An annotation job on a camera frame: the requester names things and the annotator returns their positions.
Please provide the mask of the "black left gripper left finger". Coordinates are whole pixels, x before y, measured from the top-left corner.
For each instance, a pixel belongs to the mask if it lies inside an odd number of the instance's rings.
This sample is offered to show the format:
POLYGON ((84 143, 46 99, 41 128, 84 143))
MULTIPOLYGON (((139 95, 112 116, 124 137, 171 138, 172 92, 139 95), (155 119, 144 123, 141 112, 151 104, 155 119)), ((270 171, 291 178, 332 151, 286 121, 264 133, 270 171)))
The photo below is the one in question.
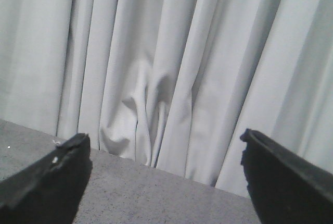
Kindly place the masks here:
POLYGON ((1 223, 73 223, 91 176, 87 134, 79 133, 1 182, 1 223))

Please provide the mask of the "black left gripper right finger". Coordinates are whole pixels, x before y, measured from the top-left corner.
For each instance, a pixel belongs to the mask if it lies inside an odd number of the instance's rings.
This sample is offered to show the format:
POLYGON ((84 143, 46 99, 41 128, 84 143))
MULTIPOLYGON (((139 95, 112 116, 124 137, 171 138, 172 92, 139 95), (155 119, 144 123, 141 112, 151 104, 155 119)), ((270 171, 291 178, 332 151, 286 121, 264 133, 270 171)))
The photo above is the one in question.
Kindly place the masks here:
POLYGON ((241 165, 261 223, 332 223, 332 174, 247 129, 241 165))

